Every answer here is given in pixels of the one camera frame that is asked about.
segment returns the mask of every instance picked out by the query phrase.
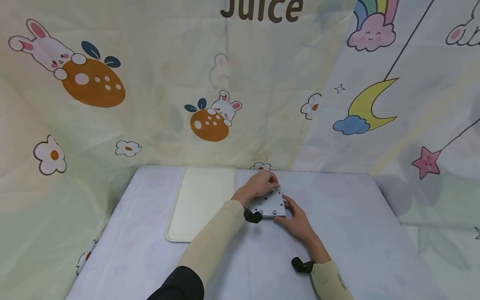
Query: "cartoon bunny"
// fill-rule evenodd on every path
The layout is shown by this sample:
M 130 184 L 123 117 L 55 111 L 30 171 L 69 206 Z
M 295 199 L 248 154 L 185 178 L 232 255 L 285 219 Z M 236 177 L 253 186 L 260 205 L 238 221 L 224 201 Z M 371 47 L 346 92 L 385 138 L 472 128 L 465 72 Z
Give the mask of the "cartoon bunny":
M 24 36 L 12 36 L 8 45 L 14 51 L 22 51 L 32 55 L 45 69 L 54 73 L 58 80 L 67 79 L 68 75 L 62 66 L 72 60 L 75 64 L 84 64 L 86 57 L 83 54 L 74 53 L 57 39 L 50 36 L 48 31 L 37 21 L 28 19 L 28 30 L 35 36 L 30 40 Z
M 210 83 L 217 88 L 226 88 L 228 85 L 228 61 L 223 53 L 215 55 L 215 65 L 210 70 Z
M 225 125 L 230 127 L 235 112 L 241 108 L 241 103 L 238 101 L 230 103 L 230 94 L 227 91 L 221 90 L 219 94 L 220 98 L 212 104 L 211 108 L 207 109 L 207 112 L 212 116 L 219 113 L 223 116 Z
M 480 44 L 480 0 L 472 10 L 471 19 L 465 24 L 455 27 L 447 36 L 448 45 L 476 46 Z

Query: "yellow moon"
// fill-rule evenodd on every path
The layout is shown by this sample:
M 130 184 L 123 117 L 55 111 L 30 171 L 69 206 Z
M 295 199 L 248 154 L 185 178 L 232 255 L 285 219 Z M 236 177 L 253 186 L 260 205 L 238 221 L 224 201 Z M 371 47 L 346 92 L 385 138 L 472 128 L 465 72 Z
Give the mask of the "yellow moon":
M 370 124 L 370 130 L 374 130 L 387 123 L 395 120 L 396 117 L 391 118 L 377 118 L 373 112 L 373 104 L 375 100 L 383 93 L 389 86 L 391 86 L 398 78 L 380 81 L 367 87 L 363 92 L 353 100 L 350 108 L 348 109 L 349 116 L 359 116 L 365 119 Z

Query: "cartoon backdrop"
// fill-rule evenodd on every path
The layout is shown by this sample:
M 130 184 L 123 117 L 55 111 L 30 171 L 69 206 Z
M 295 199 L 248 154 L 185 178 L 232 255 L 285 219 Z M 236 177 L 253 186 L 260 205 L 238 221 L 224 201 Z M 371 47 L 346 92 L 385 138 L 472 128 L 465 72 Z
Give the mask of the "cartoon backdrop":
M 478 0 L 0 7 L 2 299 L 63 299 L 142 164 L 369 173 L 480 292 Z

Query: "white tablecloth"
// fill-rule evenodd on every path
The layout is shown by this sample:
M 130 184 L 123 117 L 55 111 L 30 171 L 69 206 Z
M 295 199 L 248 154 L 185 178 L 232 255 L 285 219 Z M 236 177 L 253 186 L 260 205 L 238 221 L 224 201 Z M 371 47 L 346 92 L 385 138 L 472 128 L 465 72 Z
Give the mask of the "white tablecloth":
M 146 300 L 161 286 L 187 246 L 165 238 L 182 172 L 149 165 L 137 170 L 67 300 Z M 256 171 L 236 172 L 239 187 Z M 276 174 L 283 192 L 307 213 L 356 300 L 444 299 L 372 178 Z M 309 277 L 290 264 L 295 256 L 309 260 L 271 219 L 246 222 L 205 299 L 316 299 Z

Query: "pink star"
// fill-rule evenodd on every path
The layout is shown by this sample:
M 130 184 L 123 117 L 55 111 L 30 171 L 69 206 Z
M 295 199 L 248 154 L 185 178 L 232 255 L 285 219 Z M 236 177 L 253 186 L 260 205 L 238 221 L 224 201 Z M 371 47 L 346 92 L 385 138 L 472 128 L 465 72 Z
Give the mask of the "pink star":
M 420 158 L 412 162 L 412 165 L 420 169 L 420 180 L 428 173 L 440 174 L 437 166 L 437 159 L 442 151 L 430 152 L 427 148 L 421 148 Z

